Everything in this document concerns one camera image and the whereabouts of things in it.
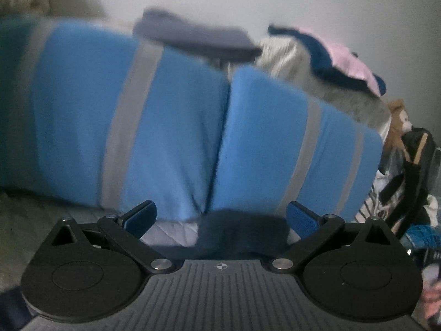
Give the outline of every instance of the plush toy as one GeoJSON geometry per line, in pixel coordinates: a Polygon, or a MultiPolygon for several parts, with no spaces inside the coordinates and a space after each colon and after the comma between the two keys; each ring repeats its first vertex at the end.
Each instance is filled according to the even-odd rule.
{"type": "Polygon", "coordinates": [[[388,104],[388,107],[392,114],[392,121],[384,143],[383,153],[388,153],[392,149],[397,148],[404,153],[404,158],[407,161],[411,161],[409,153],[401,140],[403,134],[412,130],[412,123],[409,121],[407,112],[404,109],[404,102],[403,100],[394,100],[388,104]]]}

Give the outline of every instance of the gray ribbed plate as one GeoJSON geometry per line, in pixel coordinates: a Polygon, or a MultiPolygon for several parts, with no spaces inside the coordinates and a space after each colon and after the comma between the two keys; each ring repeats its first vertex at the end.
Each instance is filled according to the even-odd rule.
{"type": "Polygon", "coordinates": [[[86,324],[60,324],[37,317],[24,330],[422,329],[407,316],[364,324],[329,315],[303,295],[295,278],[266,271],[257,260],[188,260],[175,273],[153,276],[135,301],[110,317],[86,324]]]}

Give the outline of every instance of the gray stripe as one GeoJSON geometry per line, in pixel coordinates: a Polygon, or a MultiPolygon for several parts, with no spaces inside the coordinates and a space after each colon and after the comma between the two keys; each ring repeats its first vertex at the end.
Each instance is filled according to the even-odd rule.
{"type": "Polygon", "coordinates": [[[57,24],[40,20],[32,30],[17,68],[7,128],[9,177],[14,186],[39,191],[34,173],[32,123],[29,92],[35,69],[46,42],[57,24]]]}
{"type": "Polygon", "coordinates": [[[358,168],[361,162],[361,155],[363,153],[363,141],[364,141],[364,133],[361,129],[361,126],[357,124],[356,127],[356,142],[354,147],[354,153],[352,155],[352,162],[349,168],[348,177],[346,178],[345,185],[343,186],[343,190],[341,191],[340,200],[335,207],[334,214],[339,215],[341,211],[344,209],[345,204],[348,200],[348,197],[352,190],[352,185],[357,177],[358,168]]]}
{"type": "Polygon", "coordinates": [[[276,215],[285,216],[287,205],[295,201],[299,196],[300,190],[305,182],[312,157],[314,156],[318,136],[320,135],[321,108],[319,102],[307,96],[308,98],[308,117],[306,119],[305,134],[303,136],[302,146],[300,147],[299,157],[291,175],[291,179],[285,191],[279,206],[276,209],[276,215]]]}
{"type": "Polygon", "coordinates": [[[164,47],[138,47],[110,124],[101,176],[101,206],[118,209],[144,103],[164,47]]]}

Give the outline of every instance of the white wall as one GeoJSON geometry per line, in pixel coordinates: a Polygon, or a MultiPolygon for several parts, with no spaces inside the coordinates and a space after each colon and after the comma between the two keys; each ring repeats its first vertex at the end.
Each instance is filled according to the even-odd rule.
{"type": "Polygon", "coordinates": [[[54,0],[53,10],[133,22],[147,6],[254,38],[275,22],[345,43],[385,79],[387,99],[404,98],[414,125],[441,142],[441,0],[54,0]]]}

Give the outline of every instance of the metal screw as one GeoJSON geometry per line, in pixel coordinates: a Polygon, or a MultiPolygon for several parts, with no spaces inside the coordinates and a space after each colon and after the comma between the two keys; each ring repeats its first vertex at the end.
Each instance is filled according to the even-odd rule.
{"type": "Polygon", "coordinates": [[[169,259],[158,258],[152,261],[151,266],[155,270],[167,270],[173,266],[173,263],[169,259]]]}
{"type": "Polygon", "coordinates": [[[294,263],[288,258],[277,258],[273,260],[273,266],[279,270],[287,270],[294,266],[294,263]]]}

